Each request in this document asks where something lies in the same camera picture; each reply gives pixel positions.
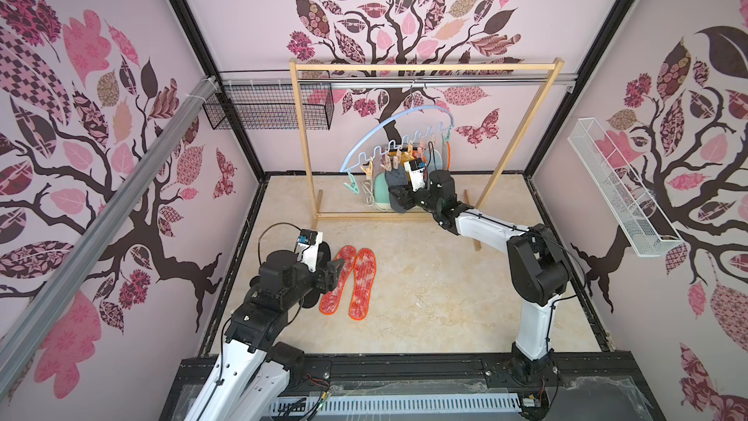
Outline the black insole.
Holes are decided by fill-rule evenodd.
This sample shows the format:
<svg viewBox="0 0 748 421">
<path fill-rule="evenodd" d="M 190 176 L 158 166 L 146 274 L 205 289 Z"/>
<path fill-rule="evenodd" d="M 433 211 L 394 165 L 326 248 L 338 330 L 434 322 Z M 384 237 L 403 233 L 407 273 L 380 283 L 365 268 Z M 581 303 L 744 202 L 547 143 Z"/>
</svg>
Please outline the black insole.
<svg viewBox="0 0 748 421">
<path fill-rule="evenodd" d="M 318 302 L 321 292 L 316 288 L 309 288 L 304 296 L 300 299 L 300 306 L 304 309 L 314 308 Z"/>
</svg>

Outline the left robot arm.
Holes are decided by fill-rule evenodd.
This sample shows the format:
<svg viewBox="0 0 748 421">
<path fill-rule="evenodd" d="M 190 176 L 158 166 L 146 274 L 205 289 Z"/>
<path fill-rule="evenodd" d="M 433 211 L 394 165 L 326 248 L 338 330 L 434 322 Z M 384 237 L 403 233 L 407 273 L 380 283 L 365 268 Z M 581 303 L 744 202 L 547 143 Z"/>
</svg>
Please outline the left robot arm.
<svg viewBox="0 0 748 421">
<path fill-rule="evenodd" d="M 304 352 L 277 338 L 293 307 L 313 307 L 337 287 L 344 259 L 326 243 L 302 253 L 274 251 L 228 320 L 222 348 L 188 420 L 259 420 L 300 377 Z"/>
</svg>

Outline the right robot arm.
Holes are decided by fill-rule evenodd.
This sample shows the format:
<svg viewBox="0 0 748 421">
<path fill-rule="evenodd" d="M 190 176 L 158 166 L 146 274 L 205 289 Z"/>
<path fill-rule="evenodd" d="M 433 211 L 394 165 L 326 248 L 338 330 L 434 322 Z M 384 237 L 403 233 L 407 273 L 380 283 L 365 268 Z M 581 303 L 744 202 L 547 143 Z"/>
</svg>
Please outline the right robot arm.
<svg viewBox="0 0 748 421">
<path fill-rule="evenodd" d="M 419 208 L 445 231 L 487 245 L 508 258 L 512 286 L 523 300 L 518 336 L 512 344 L 508 371 L 528 385 L 552 366 L 551 332 L 557 303 L 570 281 L 565 249 L 545 224 L 517 225 L 483 214 L 458 200 L 455 181 L 446 170 L 431 172 L 426 181 L 389 188 L 397 210 Z"/>
</svg>

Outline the dark grey insole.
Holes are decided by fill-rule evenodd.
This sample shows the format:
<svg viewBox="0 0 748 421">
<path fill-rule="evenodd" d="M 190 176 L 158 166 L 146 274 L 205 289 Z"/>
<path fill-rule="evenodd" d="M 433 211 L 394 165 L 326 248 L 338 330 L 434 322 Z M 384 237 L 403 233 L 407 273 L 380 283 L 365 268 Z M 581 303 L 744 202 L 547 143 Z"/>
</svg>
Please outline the dark grey insole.
<svg viewBox="0 0 748 421">
<path fill-rule="evenodd" d="M 410 186 L 407 171 L 403 166 L 385 172 L 385 180 L 389 190 L 401 189 Z"/>
</svg>

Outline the red patterned insole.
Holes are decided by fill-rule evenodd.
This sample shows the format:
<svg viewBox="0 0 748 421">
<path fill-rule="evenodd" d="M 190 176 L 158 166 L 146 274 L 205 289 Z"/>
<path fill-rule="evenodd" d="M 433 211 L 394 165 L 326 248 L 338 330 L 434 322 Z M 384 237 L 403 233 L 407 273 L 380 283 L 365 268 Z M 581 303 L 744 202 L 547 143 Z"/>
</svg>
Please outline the red patterned insole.
<svg viewBox="0 0 748 421">
<path fill-rule="evenodd" d="M 349 317 L 363 321 L 370 305 L 372 288 L 377 273 L 377 261 L 371 249 L 360 249 L 354 264 L 354 290 L 349 306 Z"/>
<path fill-rule="evenodd" d="M 358 254 L 358 250 L 353 246 L 342 247 L 339 253 L 337 253 L 336 259 L 343 259 L 344 264 L 340 270 L 340 275 L 339 275 L 336 288 L 332 292 L 325 294 L 321 298 L 321 302 L 319 303 L 319 311 L 323 315 L 327 315 L 327 316 L 333 315 L 339 308 L 340 301 L 342 298 L 342 293 L 346 286 L 346 282 L 348 281 L 348 278 L 350 277 L 351 273 L 354 271 L 357 254 Z"/>
</svg>

